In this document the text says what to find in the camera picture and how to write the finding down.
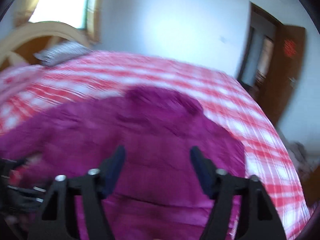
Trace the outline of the yellow curtain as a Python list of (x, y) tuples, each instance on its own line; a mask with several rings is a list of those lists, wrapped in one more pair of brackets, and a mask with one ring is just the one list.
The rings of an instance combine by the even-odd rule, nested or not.
[(102, 0), (88, 0), (86, 32), (92, 43), (100, 42), (100, 14)]

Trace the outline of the wooden headboard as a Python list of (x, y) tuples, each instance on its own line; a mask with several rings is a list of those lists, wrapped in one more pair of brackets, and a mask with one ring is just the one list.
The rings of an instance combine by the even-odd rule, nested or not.
[(34, 57), (63, 41), (76, 41), (90, 47), (83, 31), (61, 22), (26, 23), (1, 39), (1, 70), (16, 64), (39, 64)]

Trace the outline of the magenta down jacket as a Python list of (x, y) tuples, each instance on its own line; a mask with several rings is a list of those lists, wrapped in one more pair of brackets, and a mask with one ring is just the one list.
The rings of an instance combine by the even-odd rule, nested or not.
[(219, 168), (245, 175), (245, 149), (209, 120), (200, 103), (174, 90), (135, 87), (122, 96), (68, 102), (1, 136), (1, 157), (39, 154), (20, 185), (77, 177), (124, 146), (114, 193), (103, 201), (116, 239), (199, 239), (212, 201), (190, 161), (197, 146)]

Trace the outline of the striped pillow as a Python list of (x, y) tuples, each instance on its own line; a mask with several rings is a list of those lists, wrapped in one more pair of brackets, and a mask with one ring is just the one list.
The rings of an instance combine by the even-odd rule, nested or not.
[(48, 49), (44, 49), (33, 56), (38, 59), (43, 66), (53, 67), (79, 56), (89, 54), (91, 50), (76, 41), (65, 41), (56, 44)]

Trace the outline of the brown wooden door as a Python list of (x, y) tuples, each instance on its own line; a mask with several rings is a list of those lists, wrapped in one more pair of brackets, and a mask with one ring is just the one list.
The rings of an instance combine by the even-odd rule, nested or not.
[[(284, 40), (296, 43), (296, 55), (286, 57)], [(282, 25), (276, 32), (270, 65), (257, 97), (257, 103), (273, 126), (279, 122), (294, 93), (302, 69), (306, 29), (295, 25)]]

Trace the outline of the clothes pile on floor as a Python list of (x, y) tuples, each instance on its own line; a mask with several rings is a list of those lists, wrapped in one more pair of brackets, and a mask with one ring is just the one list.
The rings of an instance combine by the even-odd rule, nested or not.
[(287, 151), (302, 181), (309, 178), (311, 173), (319, 166), (319, 155), (309, 154), (300, 142), (290, 143)]

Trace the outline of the red white plaid bedspread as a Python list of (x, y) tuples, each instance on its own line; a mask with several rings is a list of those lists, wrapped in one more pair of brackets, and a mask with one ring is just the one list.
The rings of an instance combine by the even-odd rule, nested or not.
[(258, 175), (270, 194), (288, 239), (296, 238), (310, 213), (289, 154), (258, 104), (226, 73), (160, 57), (94, 51), (44, 72), (1, 105), (1, 132), (66, 101), (118, 95), (134, 85), (188, 94), (205, 115), (245, 146), (246, 174)]

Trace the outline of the window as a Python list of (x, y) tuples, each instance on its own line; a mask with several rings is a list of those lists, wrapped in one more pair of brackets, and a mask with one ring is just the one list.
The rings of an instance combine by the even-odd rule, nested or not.
[(76, 29), (86, 27), (88, 0), (39, 0), (29, 22), (61, 22)]

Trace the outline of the pink floral quilt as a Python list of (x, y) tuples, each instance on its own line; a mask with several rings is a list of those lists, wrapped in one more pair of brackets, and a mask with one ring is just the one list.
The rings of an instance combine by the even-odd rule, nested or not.
[(46, 68), (39, 64), (20, 64), (3, 70), (1, 72), (1, 105), (39, 79), (45, 71)]

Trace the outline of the red paper door decoration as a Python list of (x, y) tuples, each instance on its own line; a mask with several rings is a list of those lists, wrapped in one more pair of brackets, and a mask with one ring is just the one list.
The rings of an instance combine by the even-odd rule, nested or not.
[(297, 53), (295, 41), (291, 39), (285, 39), (283, 50), (286, 57), (293, 58)]

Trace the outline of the dark door frame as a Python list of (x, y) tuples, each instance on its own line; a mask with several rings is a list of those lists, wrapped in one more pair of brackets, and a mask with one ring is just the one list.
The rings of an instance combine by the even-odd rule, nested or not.
[(236, 79), (251, 95), (257, 91), (255, 82), (259, 66), (268, 67), (273, 53), (276, 32), (282, 25), (266, 10), (250, 3), (247, 43)]

